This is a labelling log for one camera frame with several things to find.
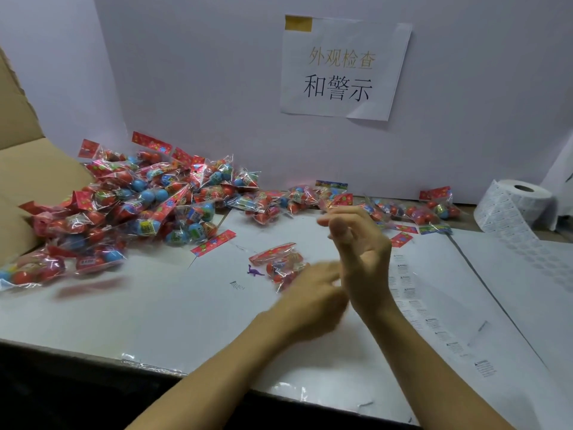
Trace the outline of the person's right hand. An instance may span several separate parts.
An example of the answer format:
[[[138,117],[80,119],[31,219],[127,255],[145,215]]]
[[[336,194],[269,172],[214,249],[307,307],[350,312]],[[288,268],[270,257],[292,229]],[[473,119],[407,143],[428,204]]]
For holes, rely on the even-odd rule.
[[[365,324],[394,305],[389,288],[391,242],[378,227],[373,241],[333,241],[342,268],[341,284]]]

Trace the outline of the person's left hand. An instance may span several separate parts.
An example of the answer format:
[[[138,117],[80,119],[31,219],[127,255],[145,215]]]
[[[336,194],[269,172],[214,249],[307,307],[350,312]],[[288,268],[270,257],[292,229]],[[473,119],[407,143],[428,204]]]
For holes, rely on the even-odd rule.
[[[303,269],[267,311],[268,324],[286,345],[314,340],[340,324],[348,304],[312,302],[304,290]]]

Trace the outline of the person's right forearm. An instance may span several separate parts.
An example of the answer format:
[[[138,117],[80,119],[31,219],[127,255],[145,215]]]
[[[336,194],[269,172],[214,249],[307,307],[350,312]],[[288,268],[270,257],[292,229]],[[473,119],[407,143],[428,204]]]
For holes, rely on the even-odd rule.
[[[515,430],[415,330],[394,303],[351,300],[423,430]]]

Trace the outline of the person's left forearm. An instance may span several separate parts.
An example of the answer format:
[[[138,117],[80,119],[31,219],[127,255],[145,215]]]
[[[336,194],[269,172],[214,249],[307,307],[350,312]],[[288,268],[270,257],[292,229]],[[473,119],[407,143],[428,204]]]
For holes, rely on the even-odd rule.
[[[324,334],[317,320],[291,325],[289,320],[294,317],[271,310],[257,315],[236,339],[165,392],[125,430],[221,430],[252,382],[278,354]]]

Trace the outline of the clear toy egg packet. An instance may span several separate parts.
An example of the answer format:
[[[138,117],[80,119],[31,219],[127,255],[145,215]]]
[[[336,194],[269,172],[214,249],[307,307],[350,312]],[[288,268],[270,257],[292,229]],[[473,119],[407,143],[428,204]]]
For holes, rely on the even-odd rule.
[[[414,216],[421,209],[420,203],[391,201],[385,199],[365,198],[364,206],[376,223],[388,224],[390,221],[399,221],[415,224]]]

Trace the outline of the single toy egg packet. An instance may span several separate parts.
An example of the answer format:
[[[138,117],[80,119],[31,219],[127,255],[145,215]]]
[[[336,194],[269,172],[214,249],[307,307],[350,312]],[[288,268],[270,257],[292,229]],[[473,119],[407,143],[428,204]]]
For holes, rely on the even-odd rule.
[[[276,292],[280,293],[291,285],[308,263],[297,243],[289,242],[252,255],[248,264],[265,274]]]

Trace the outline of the red toy egg packet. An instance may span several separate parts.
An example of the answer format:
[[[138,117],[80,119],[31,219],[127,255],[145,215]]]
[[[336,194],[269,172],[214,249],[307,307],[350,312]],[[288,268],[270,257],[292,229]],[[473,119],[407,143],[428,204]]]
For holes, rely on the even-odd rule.
[[[450,186],[443,186],[419,192],[419,201],[442,220],[459,219],[462,211],[453,202]]]

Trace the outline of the strip of warning label stickers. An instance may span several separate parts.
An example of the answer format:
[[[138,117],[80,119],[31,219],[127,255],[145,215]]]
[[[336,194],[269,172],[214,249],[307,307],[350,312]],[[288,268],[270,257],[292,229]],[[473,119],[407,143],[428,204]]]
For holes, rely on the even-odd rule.
[[[494,364],[477,350],[491,324],[421,280],[406,256],[395,251],[390,258],[389,289],[402,315],[444,359],[467,367],[474,377],[497,375]]]

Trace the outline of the large white paper sheet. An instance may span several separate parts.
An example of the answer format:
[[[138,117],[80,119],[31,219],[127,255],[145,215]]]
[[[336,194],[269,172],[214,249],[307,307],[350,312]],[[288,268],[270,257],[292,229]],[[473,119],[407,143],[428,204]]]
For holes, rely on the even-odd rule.
[[[231,213],[224,225],[236,232],[236,238],[197,258],[179,284],[152,306],[128,358],[176,374],[195,370],[279,297],[267,277],[247,274],[249,256],[295,242],[307,262],[337,258],[316,217],[287,218],[264,230]],[[546,371],[524,346],[514,347],[512,335],[497,333],[499,326],[491,324],[477,343],[477,350],[497,368],[495,377],[474,377],[467,367],[446,361],[518,430],[558,430],[561,421],[554,420],[550,401],[543,398],[552,393],[546,389]],[[418,424],[374,339],[352,309],[335,332],[291,348],[272,363],[255,390],[329,411]]]

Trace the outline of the white paper sign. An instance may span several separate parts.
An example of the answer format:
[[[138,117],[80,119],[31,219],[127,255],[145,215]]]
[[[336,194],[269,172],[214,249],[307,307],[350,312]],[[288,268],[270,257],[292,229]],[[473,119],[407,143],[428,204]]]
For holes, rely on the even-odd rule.
[[[281,112],[387,122],[412,29],[313,17],[310,33],[284,30]]]

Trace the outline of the white label sticker roll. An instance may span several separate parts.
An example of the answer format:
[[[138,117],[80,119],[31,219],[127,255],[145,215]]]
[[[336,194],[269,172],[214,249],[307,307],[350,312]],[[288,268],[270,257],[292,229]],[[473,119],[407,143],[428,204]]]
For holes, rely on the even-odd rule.
[[[473,217],[484,233],[511,244],[528,244],[538,240],[532,226],[553,200],[553,194],[543,187],[519,180],[494,180]]]

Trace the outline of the yellow tape piece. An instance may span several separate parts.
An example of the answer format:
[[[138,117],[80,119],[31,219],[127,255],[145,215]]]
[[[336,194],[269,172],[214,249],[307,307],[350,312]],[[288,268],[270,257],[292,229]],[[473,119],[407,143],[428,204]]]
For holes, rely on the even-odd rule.
[[[285,15],[285,31],[310,33],[312,31],[313,17],[302,15]]]

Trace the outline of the pile of toy egg packets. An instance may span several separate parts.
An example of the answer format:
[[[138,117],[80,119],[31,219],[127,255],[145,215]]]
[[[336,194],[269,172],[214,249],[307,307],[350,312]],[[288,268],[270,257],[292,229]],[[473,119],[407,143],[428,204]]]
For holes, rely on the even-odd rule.
[[[301,208],[352,203],[325,183],[289,193],[260,190],[259,172],[236,166],[233,154],[192,156],[139,132],[133,143],[139,149],[129,155],[85,139],[78,157],[93,182],[57,205],[20,205],[39,245],[0,266],[0,292],[118,270],[133,241],[194,248],[222,232],[213,219],[222,207],[246,209],[265,225]]]

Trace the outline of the brown cardboard box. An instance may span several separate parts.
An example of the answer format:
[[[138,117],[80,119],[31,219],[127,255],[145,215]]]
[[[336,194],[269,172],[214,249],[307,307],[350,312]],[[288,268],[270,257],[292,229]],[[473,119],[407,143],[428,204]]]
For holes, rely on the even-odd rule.
[[[20,205],[57,205],[91,182],[85,167],[45,136],[0,47],[0,266],[39,245]]]

